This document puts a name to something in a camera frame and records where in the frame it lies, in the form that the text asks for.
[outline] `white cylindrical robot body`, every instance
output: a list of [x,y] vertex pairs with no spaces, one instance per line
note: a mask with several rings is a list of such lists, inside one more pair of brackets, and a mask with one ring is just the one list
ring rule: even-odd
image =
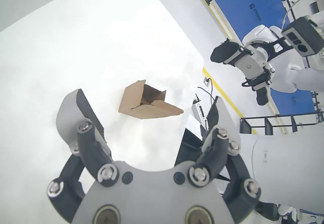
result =
[[259,136],[252,173],[262,189],[261,201],[324,213],[323,145],[324,122],[289,135]]

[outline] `open cardboard box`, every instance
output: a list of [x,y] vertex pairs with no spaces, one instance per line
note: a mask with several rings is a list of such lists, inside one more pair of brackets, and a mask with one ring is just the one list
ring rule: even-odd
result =
[[166,91],[159,91],[137,81],[125,88],[118,112],[139,119],[161,118],[180,115],[182,109],[164,102]]

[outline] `white tabletop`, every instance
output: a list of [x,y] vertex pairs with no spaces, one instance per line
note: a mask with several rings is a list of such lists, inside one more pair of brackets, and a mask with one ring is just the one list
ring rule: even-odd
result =
[[[39,207],[54,210],[45,190],[71,154],[55,119],[77,88],[114,160],[173,167],[203,59],[159,0],[54,0],[2,31],[0,46],[2,202],[32,197],[27,218]],[[143,79],[184,113],[148,120],[118,113],[124,88]]]

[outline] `black railing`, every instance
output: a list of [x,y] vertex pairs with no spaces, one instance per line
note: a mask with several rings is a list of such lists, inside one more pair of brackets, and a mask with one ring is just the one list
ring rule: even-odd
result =
[[[296,124],[295,116],[304,116],[304,115],[316,115],[316,122],[315,123],[307,123],[307,124]],[[270,118],[280,118],[280,117],[290,117],[291,124],[290,125],[272,125],[269,121]],[[264,119],[264,125],[250,125],[247,120],[254,120],[254,119]],[[293,132],[297,132],[299,126],[310,126],[316,125],[317,123],[324,122],[323,112],[318,110],[313,113],[307,114],[289,114],[289,115],[272,115],[272,116],[258,116],[258,117],[244,117],[240,120],[240,133],[242,134],[252,134],[252,128],[264,128],[265,135],[271,136],[273,135],[273,128],[274,127],[291,127]]]

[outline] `white cable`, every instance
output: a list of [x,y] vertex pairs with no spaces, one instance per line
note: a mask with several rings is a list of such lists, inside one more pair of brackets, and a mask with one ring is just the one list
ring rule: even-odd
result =
[[285,16],[283,17],[283,21],[282,21],[282,26],[281,26],[281,30],[283,30],[284,28],[284,25],[285,25],[285,22],[286,22],[286,18],[287,18],[287,15],[289,13],[289,11],[293,8],[293,6],[295,6],[295,4],[297,4],[299,1],[301,0],[297,0],[287,11],[287,13],[285,14]]

